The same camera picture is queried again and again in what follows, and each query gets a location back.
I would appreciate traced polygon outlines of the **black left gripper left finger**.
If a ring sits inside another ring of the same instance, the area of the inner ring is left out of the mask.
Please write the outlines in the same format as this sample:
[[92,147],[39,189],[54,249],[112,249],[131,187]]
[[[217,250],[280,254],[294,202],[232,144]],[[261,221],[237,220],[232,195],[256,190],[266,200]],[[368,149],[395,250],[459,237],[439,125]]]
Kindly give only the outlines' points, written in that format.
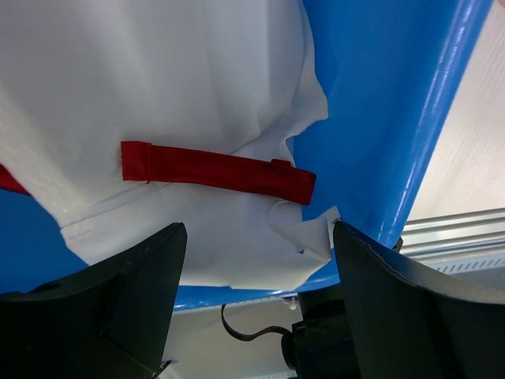
[[173,223],[121,253],[1,297],[4,378],[157,378],[187,233]]

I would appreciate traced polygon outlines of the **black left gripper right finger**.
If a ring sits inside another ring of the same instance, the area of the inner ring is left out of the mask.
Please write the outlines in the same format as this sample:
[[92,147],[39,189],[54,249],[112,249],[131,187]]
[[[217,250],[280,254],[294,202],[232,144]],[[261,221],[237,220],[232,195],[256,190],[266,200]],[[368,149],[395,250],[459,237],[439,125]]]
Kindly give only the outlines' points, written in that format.
[[338,221],[336,264],[363,378],[502,378],[504,293],[456,279]]

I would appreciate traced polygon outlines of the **white bra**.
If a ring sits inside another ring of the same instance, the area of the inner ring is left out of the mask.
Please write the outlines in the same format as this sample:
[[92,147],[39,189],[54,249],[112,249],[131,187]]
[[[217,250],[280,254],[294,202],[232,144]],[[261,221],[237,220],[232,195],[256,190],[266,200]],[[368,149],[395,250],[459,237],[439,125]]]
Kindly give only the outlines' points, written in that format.
[[4,1],[1,163],[88,265],[171,223],[184,285],[292,290],[331,258],[335,208],[279,196],[125,180],[124,141],[292,163],[327,117],[299,1]]

